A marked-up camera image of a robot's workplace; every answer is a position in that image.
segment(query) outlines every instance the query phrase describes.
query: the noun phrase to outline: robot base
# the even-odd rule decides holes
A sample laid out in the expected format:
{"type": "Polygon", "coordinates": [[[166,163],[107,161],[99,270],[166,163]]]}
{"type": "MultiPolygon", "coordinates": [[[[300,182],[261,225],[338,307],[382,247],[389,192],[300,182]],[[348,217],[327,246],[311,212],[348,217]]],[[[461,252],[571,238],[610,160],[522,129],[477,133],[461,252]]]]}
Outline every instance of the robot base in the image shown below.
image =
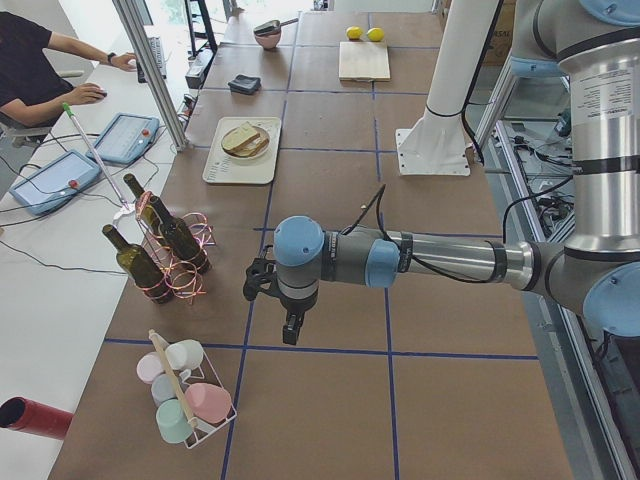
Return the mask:
{"type": "Polygon", "coordinates": [[[459,129],[427,128],[421,118],[412,129],[396,130],[396,146],[400,175],[468,176],[471,173],[464,154],[461,124],[459,129]]]}

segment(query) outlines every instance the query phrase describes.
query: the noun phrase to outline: cardboard box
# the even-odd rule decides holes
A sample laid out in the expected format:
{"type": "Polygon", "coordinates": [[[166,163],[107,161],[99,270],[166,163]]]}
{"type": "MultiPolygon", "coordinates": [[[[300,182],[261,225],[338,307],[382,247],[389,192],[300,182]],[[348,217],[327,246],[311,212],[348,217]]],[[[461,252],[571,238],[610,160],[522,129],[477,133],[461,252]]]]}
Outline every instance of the cardboard box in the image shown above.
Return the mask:
{"type": "MultiPolygon", "coordinates": [[[[441,2],[441,7],[437,12],[443,29],[447,23],[447,16],[449,15],[451,1],[452,0],[443,0],[441,2]]],[[[482,62],[483,65],[504,65],[504,62],[509,55],[513,39],[513,19],[515,17],[516,10],[515,4],[516,0],[505,0],[502,4],[502,9],[500,10],[500,16],[498,17],[498,22],[496,23],[496,28],[493,32],[493,38],[491,39],[489,50],[482,62]]]]}

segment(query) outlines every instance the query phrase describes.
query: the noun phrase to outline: yellow lemon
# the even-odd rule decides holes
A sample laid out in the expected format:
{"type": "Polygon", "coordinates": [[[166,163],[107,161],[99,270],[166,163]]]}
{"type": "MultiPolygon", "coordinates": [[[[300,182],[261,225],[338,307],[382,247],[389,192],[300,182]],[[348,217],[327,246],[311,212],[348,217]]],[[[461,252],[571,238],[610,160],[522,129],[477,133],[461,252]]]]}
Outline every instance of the yellow lemon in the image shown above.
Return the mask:
{"type": "Polygon", "coordinates": [[[373,27],[367,32],[367,37],[369,37],[369,40],[372,42],[379,42],[384,38],[384,30],[378,27],[373,27]]]}
{"type": "Polygon", "coordinates": [[[349,40],[358,40],[362,36],[362,29],[360,27],[347,28],[347,38],[349,40]]]}

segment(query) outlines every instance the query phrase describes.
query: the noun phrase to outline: green glass bottle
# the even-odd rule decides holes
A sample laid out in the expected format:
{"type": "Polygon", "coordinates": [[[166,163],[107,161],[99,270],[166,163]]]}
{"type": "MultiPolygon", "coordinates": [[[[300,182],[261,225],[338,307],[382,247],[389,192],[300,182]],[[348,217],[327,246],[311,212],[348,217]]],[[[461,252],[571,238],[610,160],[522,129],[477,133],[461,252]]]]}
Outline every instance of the green glass bottle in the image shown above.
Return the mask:
{"type": "Polygon", "coordinates": [[[174,296],[158,268],[144,248],[127,242],[113,225],[102,227],[102,233],[118,250],[118,265],[129,274],[135,284],[155,303],[166,303],[174,296]]]}
{"type": "Polygon", "coordinates": [[[162,200],[155,195],[151,195],[149,204],[160,217],[160,233],[167,245],[171,247],[174,255],[180,260],[193,263],[198,273],[204,273],[209,270],[211,264],[207,258],[207,253],[193,237],[185,221],[171,215],[162,200]]]}
{"type": "MultiPolygon", "coordinates": [[[[127,184],[131,193],[136,197],[136,200],[139,200],[140,197],[144,194],[145,190],[138,182],[138,179],[131,173],[127,173],[123,177],[124,183],[127,184]]],[[[140,213],[140,219],[142,223],[144,223],[147,228],[151,231],[153,236],[158,240],[158,243],[162,246],[166,246],[166,242],[162,238],[162,234],[160,233],[160,219],[156,214],[156,211],[151,207],[151,205],[147,204],[142,212],[140,213]]]]}

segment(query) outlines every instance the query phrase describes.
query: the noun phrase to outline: man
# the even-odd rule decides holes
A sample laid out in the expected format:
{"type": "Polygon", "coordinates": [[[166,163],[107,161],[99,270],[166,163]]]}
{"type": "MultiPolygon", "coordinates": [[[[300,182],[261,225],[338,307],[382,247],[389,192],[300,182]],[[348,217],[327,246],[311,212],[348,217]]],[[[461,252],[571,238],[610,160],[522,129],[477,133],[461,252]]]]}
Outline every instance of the man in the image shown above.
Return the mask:
{"type": "Polygon", "coordinates": [[[96,60],[132,72],[133,53],[107,54],[72,37],[47,30],[9,12],[0,12],[0,112],[22,125],[53,125],[62,104],[96,103],[105,96],[100,87],[73,87],[61,79],[44,56],[43,48],[96,60]]]}

